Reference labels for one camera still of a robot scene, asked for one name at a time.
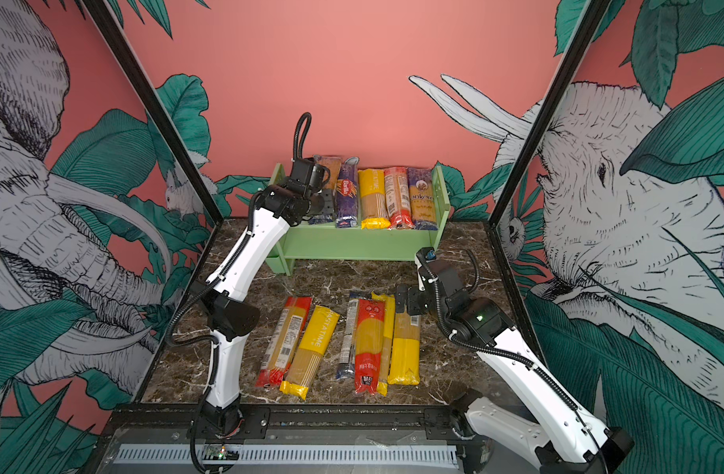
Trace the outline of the blue Barilla spaghetti bag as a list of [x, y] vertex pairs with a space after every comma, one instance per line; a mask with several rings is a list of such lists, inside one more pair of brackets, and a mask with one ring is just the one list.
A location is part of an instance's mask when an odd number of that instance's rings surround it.
[[336, 228], [358, 227], [358, 157], [347, 158], [340, 166], [336, 181]]

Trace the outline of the blue yellow spaghetti bag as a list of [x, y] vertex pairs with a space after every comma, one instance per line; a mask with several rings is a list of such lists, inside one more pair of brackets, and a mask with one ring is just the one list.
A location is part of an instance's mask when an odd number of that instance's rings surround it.
[[324, 180], [324, 185], [318, 194], [322, 200], [322, 210], [319, 214], [309, 219], [310, 225], [318, 225], [334, 222], [336, 219], [336, 202], [334, 195], [336, 194], [336, 182], [342, 164], [342, 158], [336, 155], [315, 155], [318, 164], [326, 167], [330, 172], [330, 177]]

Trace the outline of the yellow Pastatime spaghetti bag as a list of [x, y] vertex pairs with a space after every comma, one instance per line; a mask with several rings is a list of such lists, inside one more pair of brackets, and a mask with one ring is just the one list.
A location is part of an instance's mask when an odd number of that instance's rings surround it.
[[385, 174], [381, 169], [364, 169], [358, 172], [361, 223], [363, 229], [389, 228], [386, 202]]

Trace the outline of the red yellow spaghetti bag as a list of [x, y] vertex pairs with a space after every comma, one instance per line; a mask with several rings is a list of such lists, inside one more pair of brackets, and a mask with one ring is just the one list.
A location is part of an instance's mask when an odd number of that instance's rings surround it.
[[355, 332], [355, 392], [374, 394], [379, 381], [385, 329], [385, 302], [360, 299]]

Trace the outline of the Ankara spaghetti bag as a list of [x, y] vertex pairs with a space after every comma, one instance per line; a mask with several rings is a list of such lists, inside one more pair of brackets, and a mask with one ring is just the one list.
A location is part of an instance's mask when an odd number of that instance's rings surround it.
[[416, 230], [437, 230], [431, 171], [407, 168], [411, 218]]

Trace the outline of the red spaghetti bag white label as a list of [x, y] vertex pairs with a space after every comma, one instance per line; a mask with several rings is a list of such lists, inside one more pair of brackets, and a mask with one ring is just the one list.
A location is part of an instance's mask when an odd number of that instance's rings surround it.
[[409, 201], [409, 181], [405, 167], [391, 167], [384, 170], [385, 196], [390, 227], [414, 229]]

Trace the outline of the red white-label spaghetti bag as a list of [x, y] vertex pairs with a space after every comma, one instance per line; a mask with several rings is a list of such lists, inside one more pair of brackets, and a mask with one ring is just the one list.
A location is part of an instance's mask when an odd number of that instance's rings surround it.
[[312, 302], [310, 296], [287, 298], [261, 360], [256, 387], [275, 387], [282, 383], [307, 324]]

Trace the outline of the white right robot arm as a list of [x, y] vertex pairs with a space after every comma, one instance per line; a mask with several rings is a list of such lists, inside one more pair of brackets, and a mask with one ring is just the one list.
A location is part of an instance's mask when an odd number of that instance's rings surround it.
[[434, 317], [452, 345], [475, 353], [531, 414], [516, 415], [471, 390], [453, 403], [459, 438], [489, 438], [541, 473], [614, 473], [633, 449], [632, 437], [585, 409], [530, 349], [519, 329], [487, 297], [475, 296], [433, 248], [415, 254], [417, 286], [403, 289], [405, 309]]

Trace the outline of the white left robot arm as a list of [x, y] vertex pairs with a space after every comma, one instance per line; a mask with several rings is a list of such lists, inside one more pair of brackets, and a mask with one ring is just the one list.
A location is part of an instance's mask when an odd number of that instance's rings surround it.
[[[210, 365], [207, 385], [192, 424], [193, 434], [208, 438], [231, 438], [239, 432], [241, 387], [239, 372], [249, 334], [256, 328], [260, 310], [245, 302], [257, 271], [277, 243], [292, 227], [322, 211], [319, 193], [332, 172], [313, 158], [294, 158], [288, 177], [255, 193], [249, 202], [247, 227], [205, 284], [194, 284], [194, 294], [172, 316], [164, 343], [181, 348], [207, 342]], [[174, 330], [186, 312], [202, 303], [208, 332], [180, 340]]]

